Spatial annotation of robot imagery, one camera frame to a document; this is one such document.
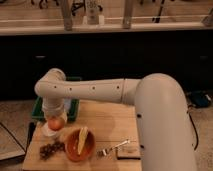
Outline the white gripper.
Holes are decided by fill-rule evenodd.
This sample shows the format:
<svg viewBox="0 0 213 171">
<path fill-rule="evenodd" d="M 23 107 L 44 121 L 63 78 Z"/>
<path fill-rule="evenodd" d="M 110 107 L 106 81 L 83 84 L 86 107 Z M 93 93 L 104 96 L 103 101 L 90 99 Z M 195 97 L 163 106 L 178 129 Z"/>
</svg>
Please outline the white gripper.
<svg viewBox="0 0 213 171">
<path fill-rule="evenodd" d="M 44 112 L 44 119 L 48 123 L 50 116 L 60 116 L 64 112 L 64 100 L 44 98 L 42 111 Z M 63 128 L 67 123 L 67 114 L 63 113 L 59 117 L 59 121 L 60 127 Z"/>
</svg>

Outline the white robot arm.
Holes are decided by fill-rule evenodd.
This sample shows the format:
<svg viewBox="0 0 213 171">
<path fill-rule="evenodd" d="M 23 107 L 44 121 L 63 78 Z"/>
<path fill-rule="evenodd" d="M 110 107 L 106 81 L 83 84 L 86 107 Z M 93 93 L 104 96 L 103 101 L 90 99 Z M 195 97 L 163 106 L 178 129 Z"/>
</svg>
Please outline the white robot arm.
<svg viewBox="0 0 213 171">
<path fill-rule="evenodd" d="M 61 115 L 64 100 L 87 99 L 135 107 L 143 171 L 197 171 L 187 100 L 180 84 L 162 73 L 141 79 L 68 81 L 58 68 L 37 81 L 46 115 Z"/>
</svg>

